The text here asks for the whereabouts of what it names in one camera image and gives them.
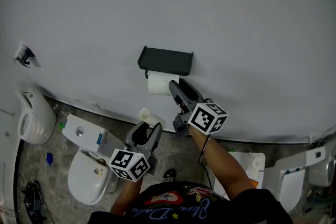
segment white wall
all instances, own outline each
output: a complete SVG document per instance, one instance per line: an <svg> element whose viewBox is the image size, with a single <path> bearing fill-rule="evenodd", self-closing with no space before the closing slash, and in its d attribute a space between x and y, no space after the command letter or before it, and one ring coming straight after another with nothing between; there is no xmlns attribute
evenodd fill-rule
<svg viewBox="0 0 336 224"><path fill-rule="evenodd" d="M17 134L17 122L21 113L21 105L14 94L13 87L18 90L27 86L26 78L22 76L18 65L13 66L11 59L5 58L6 52L0 41L0 108L8 112L14 112L15 117L0 111L0 164L5 164L5 175L0 171L0 207L14 209L13 180L16 160L16 150L19 144ZM14 217L3 216L6 223L16 223Z"/></svg>
<svg viewBox="0 0 336 224"><path fill-rule="evenodd" d="M194 52L188 80L230 114L221 137L306 142L336 124L336 0L0 0L0 36L40 68L25 69L56 98L137 121L147 107L167 121L178 108L150 96L143 46ZM82 104L71 101L72 97Z"/></svg>

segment toilet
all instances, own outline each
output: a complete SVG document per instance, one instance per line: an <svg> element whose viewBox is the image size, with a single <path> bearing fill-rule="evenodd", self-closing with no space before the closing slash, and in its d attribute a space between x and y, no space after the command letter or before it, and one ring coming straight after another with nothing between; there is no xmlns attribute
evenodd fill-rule
<svg viewBox="0 0 336 224"><path fill-rule="evenodd" d="M19 137L30 144L46 143L53 133L56 114L43 95L34 88L25 92L14 89L21 101L22 112L17 126Z"/></svg>
<svg viewBox="0 0 336 224"><path fill-rule="evenodd" d="M79 146L68 173L69 190L81 203L94 205L110 184L117 187L119 178L108 161L113 151L124 144L106 129L72 114L68 115L62 134Z"/></svg>

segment person's arm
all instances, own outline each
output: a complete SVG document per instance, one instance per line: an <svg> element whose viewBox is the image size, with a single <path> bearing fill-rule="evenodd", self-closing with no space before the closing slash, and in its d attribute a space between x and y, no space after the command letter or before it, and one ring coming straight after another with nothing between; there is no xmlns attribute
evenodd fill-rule
<svg viewBox="0 0 336 224"><path fill-rule="evenodd" d="M206 135L190 126L189 132L195 140L198 148L202 150L206 141ZM210 138L203 156L211 170L221 183L230 200L246 189L254 189L245 171L238 161L230 153L223 149L213 138Z"/></svg>
<svg viewBox="0 0 336 224"><path fill-rule="evenodd" d="M126 180L122 187L121 193L111 208L110 213L117 216L123 216L126 211L131 209L140 193L142 179L143 177L137 182Z"/></svg>

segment tiled floor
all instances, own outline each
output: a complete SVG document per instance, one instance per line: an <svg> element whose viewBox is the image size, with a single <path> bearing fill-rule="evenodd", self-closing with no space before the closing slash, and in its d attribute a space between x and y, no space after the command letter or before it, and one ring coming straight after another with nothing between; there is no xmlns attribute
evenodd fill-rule
<svg viewBox="0 0 336 224"><path fill-rule="evenodd" d="M57 102L47 99L54 106ZM102 118L91 113L74 109L68 105L59 103L57 111L57 123L50 140L40 146L25 143L22 151L19 166L18 186L22 186L29 180L38 180L41 184L44 200L55 223L87 223L90 214L97 210L109 211L113 202L117 198L123 180L119 181L115 192L108 191L102 201L93 206L84 205L74 199L68 189L68 171L71 161L78 150L78 146L70 142L61 133L60 123L65 123L67 115L71 113L109 130L120 140L124 141L127 132L133 127L131 124L121 123L107 118ZM262 152L266 155L266 166L272 166L279 158L289 156L304 150L307 146L286 145L272 146L245 143L220 142L226 149L233 148L235 151ZM51 167L46 162L46 154L53 154L54 162ZM203 181L204 170L198 165L199 151L190 137L178 138L173 134L163 133L159 146L154 154L158 158L158 164L154 175L145 176L142 190L152 185L160 179L163 173L169 168L177 171L177 180L188 180L201 183ZM20 223L30 223L23 194L18 187L18 209ZM303 204L295 209L293 214L302 210ZM48 218L44 223L52 223L47 211L43 215Z"/></svg>

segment flush button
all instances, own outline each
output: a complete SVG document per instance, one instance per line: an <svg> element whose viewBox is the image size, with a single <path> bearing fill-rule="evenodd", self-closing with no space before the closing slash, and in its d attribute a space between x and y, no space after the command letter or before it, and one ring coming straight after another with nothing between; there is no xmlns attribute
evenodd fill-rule
<svg viewBox="0 0 336 224"><path fill-rule="evenodd" d="M76 128L76 135L77 135L78 137L82 136L83 133L84 133L84 128L83 128L83 127L77 127L77 128Z"/></svg>

